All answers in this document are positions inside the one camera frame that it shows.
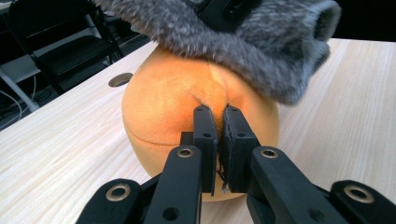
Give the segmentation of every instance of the orange fabric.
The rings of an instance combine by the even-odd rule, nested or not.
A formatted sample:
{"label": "orange fabric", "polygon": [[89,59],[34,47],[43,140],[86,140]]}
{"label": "orange fabric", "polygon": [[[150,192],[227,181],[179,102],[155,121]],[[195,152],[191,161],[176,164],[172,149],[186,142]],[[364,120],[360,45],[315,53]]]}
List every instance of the orange fabric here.
{"label": "orange fabric", "polygon": [[[169,151],[177,147],[181,132],[192,132],[192,113],[209,107],[218,134],[227,105],[238,107],[260,143],[276,147],[278,113],[274,101],[261,97],[241,77],[207,61],[177,57],[160,47],[132,77],[122,102],[123,121],[137,158],[149,175],[159,174]],[[221,201],[240,194],[221,192],[203,201]]]}

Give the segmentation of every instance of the wooden table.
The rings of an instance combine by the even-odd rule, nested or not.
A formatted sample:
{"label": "wooden table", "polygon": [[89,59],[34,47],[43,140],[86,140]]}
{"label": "wooden table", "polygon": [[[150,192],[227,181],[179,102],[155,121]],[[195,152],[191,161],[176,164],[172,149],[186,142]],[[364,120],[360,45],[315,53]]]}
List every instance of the wooden table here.
{"label": "wooden table", "polygon": [[[279,147],[325,189],[353,179],[396,203],[396,43],[330,45],[304,99],[279,107]],[[125,86],[107,83],[133,73],[154,48],[147,44],[0,133],[0,223],[73,223],[106,182],[149,179],[123,130]],[[251,222],[246,198],[203,203],[202,222]]]}

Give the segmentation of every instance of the wire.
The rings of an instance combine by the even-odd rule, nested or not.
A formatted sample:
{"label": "wire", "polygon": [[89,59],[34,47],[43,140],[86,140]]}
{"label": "wire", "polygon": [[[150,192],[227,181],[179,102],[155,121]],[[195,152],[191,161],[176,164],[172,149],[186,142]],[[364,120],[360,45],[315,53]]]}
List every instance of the wire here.
{"label": "wire", "polygon": [[[34,98],[35,98],[35,88],[36,88],[36,84],[37,84],[37,83],[36,83],[36,80],[35,80],[35,76],[33,76],[33,81],[34,81],[34,86],[33,86],[33,93],[32,93],[32,97],[31,97],[31,100],[32,100],[32,101],[33,101]],[[11,100],[18,106],[18,108],[19,108],[19,110],[20,110],[20,114],[19,114],[18,116],[16,116],[15,118],[9,120],[7,123],[3,124],[3,125],[0,127],[0,131],[2,131],[3,128],[7,127],[10,123],[12,123],[12,122],[14,121],[14,119],[18,119],[17,121],[21,120],[22,114],[27,110],[28,106],[26,106],[26,107],[22,110],[22,107],[21,107],[21,105],[18,103],[17,100],[15,100],[12,96],[8,95],[7,93],[5,93],[5,92],[3,92],[3,91],[0,91],[0,92],[3,93],[3,94],[4,94],[6,97],[8,97],[9,99],[11,99]]]}

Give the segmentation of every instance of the gray fuzzy fabric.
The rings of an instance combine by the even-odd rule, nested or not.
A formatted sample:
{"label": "gray fuzzy fabric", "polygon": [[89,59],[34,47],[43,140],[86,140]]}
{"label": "gray fuzzy fabric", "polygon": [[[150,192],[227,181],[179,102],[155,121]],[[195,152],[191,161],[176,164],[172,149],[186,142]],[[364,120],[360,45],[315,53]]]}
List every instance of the gray fuzzy fabric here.
{"label": "gray fuzzy fabric", "polygon": [[341,8],[333,0],[263,0],[234,33],[195,14],[207,0],[93,0],[177,55],[235,71],[260,94],[296,104],[330,54]]}

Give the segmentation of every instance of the gray fur cloth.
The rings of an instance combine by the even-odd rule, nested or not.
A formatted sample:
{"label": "gray fur cloth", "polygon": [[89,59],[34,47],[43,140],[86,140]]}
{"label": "gray fur cloth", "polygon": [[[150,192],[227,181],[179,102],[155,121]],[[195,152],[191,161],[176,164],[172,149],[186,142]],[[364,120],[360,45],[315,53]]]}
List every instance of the gray fur cloth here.
{"label": "gray fur cloth", "polygon": [[195,14],[207,0],[93,0],[176,55],[227,67],[260,94],[296,104],[329,57],[341,15],[333,0],[262,0],[232,33]]}

